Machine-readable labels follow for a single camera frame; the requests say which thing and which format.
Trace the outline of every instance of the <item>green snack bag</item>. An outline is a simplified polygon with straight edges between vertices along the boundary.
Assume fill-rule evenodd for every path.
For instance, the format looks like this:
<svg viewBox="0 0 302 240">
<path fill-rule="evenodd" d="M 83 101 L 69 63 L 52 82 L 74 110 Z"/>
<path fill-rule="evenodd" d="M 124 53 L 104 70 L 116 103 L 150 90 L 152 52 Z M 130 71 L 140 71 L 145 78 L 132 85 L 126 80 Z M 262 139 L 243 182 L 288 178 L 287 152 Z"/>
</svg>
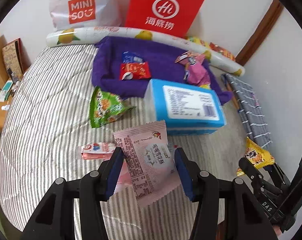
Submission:
<svg viewBox="0 0 302 240">
<path fill-rule="evenodd" d="M 134 106 L 126 106 L 120 96 L 95 87 L 90 103 L 90 120 L 93 128 L 114 122 Z"/>
</svg>

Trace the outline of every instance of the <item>small pink package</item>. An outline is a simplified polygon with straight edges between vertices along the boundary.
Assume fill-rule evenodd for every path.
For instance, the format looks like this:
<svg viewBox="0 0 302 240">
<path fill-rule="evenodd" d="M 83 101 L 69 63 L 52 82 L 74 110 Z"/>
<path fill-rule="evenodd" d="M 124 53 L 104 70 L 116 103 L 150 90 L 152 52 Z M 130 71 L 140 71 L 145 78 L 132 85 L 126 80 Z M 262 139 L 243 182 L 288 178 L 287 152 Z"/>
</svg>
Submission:
<svg viewBox="0 0 302 240">
<path fill-rule="evenodd" d="M 78 155 L 83 160 L 110 159 L 115 150 L 114 143 L 92 143 L 78 147 Z"/>
<path fill-rule="evenodd" d="M 79 146 L 77 149 L 78 156 L 83 160 L 104 159 L 109 160 L 116 148 L 114 143 L 91 143 L 85 146 Z M 128 172 L 126 162 L 123 162 L 118 182 L 115 187 L 115 193 L 124 190 L 126 187 L 131 186 L 131 177 Z"/>
<path fill-rule="evenodd" d="M 128 128 L 113 135 L 124 152 L 140 207 L 152 204 L 181 184 L 168 150 L 164 121 Z"/>
<path fill-rule="evenodd" d="M 185 66 L 185 79 L 190 85 L 211 89 L 210 76 L 208 71 L 202 66 L 205 59 L 205 54 L 187 51 L 177 57 L 175 63 L 180 63 Z"/>
</svg>

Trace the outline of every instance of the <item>bed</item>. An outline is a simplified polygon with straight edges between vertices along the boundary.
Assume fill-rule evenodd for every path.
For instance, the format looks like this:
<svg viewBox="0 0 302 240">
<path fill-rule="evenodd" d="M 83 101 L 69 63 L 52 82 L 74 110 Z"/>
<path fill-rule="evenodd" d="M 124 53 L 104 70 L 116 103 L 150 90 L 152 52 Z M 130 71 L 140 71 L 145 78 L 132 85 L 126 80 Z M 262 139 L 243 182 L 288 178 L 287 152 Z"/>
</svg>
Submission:
<svg viewBox="0 0 302 240">
<path fill-rule="evenodd" d="M 94 45 L 44 48 L 25 74 L 12 101 L 0 140 L 0 204 L 8 220 L 23 230 L 33 210 L 58 177 L 73 180 L 96 170 L 101 161 L 78 160 L 76 147 L 113 141 L 112 132 L 145 123 L 141 98 L 117 122 L 93 129 L 89 106 L 93 92 Z M 246 133 L 231 102 L 223 106 L 227 125 L 211 135 L 171 136 L 190 160 L 217 178 L 232 180 L 245 152 Z M 139 208 L 128 187 L 101 202 L 110 239 L 188 239 L 197 203 L 181 186 Z M 79 203 L 74 202 L 76 239 L 81 239 Z M 219 222 L 224 220 L 219 203 Z"/>
</svg>

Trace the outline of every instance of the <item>striped towel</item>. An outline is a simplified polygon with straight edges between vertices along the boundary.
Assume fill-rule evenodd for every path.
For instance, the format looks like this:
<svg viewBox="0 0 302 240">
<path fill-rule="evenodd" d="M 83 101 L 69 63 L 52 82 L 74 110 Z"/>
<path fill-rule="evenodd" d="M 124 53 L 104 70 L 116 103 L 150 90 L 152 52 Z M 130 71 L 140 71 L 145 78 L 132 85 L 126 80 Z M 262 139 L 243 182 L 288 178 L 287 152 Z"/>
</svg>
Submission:
<svg viewBox="0 0 302 240">
<path fill-rule="evenodd" d="M 225 84 L 229 83 L 238 101 L 238 112 L 247 136 L 261 148 L 269 149 L 271 141 L 268 124 L 264 120 L 261 106 L 252 87 L 230 74 L 222 74 Z"/>
</svg>

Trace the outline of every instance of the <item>barcode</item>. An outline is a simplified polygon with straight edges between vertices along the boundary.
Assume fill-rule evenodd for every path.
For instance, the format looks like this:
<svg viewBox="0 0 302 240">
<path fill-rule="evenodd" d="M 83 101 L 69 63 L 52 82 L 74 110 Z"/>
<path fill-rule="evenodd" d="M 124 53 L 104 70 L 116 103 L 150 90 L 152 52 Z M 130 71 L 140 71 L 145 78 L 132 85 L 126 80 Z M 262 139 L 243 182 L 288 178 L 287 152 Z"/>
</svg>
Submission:
<svg viewBox="0 0 302 240">
<path fill-rule="evenodd" d="M 207 117 L 217 117 L 214 106 L 203 105 L 204 115 Z"/>
</svg>

